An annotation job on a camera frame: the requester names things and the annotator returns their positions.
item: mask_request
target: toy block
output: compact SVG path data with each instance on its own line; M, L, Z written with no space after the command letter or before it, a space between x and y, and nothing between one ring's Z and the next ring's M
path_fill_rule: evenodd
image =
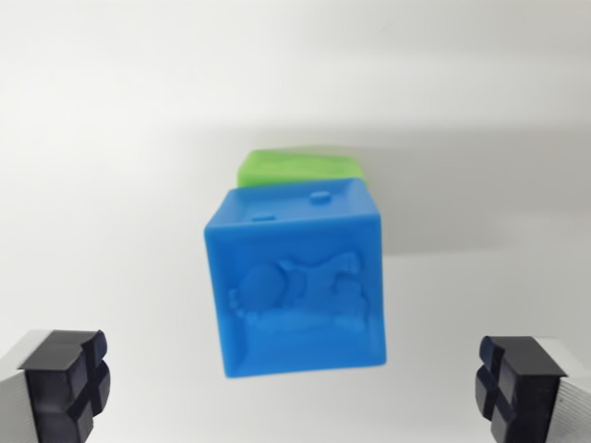
M254 150L238 170L238 186L267 186L310 180L360 178L363 170L351 157Z
M380 365L380 213L359 179L243 187L205 229L228 377Z
M485 337L476 404L498 443L591 441L591 372L555 339Z
M0 361L0 443L83 443L111 376L104 334L32 331Z

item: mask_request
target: green cube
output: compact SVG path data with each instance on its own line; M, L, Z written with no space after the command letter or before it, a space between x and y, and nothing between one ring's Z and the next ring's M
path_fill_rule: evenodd
M359 163L351 157L253 150L238 170L238 186L265 186L309 180L361 178Z

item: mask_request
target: blue plastic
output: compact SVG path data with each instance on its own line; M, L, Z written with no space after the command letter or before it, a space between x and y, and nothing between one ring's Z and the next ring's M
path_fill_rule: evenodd
M362 180L234 189L205 239L228 377L385 363L380 213Z

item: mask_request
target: white surface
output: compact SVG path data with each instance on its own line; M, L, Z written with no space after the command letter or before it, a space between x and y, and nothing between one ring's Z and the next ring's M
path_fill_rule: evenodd
M92 443L492 441L482 336L591 365L590 14L0 0L0 349L106 332ZM315 143L384 215L390 362L226 380L201 230L249 150Z
M560 340L536 337L536 341L567 375L561 378L547 443L590 443L591 372Z
M18 368L50 333L27 332L0 358L0 443L37 443L27 379Z
M547 443L591 442L591 376L561 380Z

